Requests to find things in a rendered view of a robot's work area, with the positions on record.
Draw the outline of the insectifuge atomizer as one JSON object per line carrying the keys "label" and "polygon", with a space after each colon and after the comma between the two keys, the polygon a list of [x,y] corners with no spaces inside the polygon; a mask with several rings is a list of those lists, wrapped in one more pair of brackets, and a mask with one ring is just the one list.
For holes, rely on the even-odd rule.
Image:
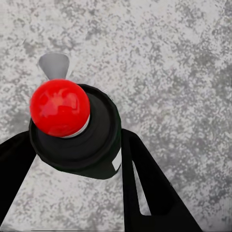
{"label": "insectifuge atomizer", "polygon": [[117,106],[98,88],[65,79],[68,56],[49,52],[38,64],[49,81],[29,105],[29,138],[37,155],[64,173],[101,180],[116,175],[122,163]]}

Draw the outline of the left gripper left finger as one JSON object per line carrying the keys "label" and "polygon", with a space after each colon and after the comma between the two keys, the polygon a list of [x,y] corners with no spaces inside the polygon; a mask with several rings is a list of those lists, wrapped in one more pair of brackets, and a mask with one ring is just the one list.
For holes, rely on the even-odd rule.
{"label": "left gripper left finger", "polygon": [[0,226],[37,155],[29,131],[0,145]]}

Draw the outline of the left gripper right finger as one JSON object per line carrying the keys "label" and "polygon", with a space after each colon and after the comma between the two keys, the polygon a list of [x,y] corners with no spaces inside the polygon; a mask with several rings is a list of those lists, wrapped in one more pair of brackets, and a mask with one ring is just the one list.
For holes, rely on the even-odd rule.
{"label": "left gripper right finger", "polygon": [[[140,137],[121,129],[125,232],[203,232]],[[151,216],[140,213],[134,161]]]}

